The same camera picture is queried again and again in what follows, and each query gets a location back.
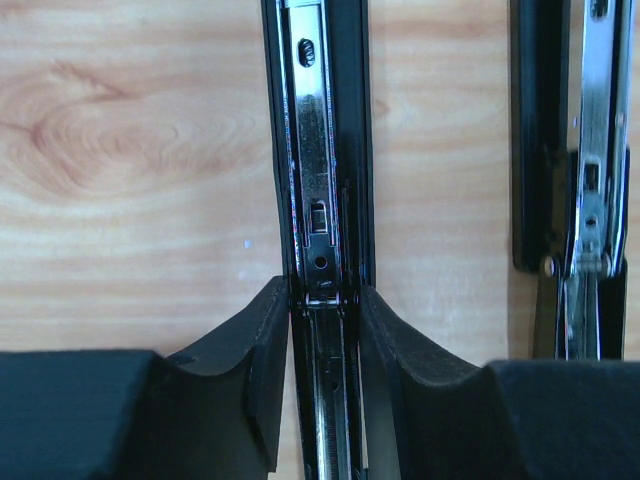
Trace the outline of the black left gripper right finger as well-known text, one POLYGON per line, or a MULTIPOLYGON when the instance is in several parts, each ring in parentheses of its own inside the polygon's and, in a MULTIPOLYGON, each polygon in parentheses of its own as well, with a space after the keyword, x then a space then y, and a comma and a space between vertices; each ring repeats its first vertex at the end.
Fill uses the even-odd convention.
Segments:
POLYGON ((635 479, 639 366, 499 360, 475 366, 360 295, 372 479, 635 479))

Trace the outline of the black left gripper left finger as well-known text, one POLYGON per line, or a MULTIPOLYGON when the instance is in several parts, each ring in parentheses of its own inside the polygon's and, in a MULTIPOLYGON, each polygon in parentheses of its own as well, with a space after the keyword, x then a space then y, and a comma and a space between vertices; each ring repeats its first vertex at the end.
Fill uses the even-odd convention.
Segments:
POLYGON ((5 479, 264 479, 277 467, 289 289, 186 348, 1 356, 5 479))

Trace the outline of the black stapler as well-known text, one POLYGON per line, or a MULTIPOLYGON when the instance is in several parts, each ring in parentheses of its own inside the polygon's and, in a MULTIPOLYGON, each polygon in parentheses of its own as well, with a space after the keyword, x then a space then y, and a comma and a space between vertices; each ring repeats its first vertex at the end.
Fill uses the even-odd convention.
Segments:
POLYGON ((537 278, 532 353, 620 360, 635 5, 513 1, 514 266, 537 278))
POLYGON ((369 6, 265 1, 303 473, 367 479, 360 298, 376 283, 369 6))

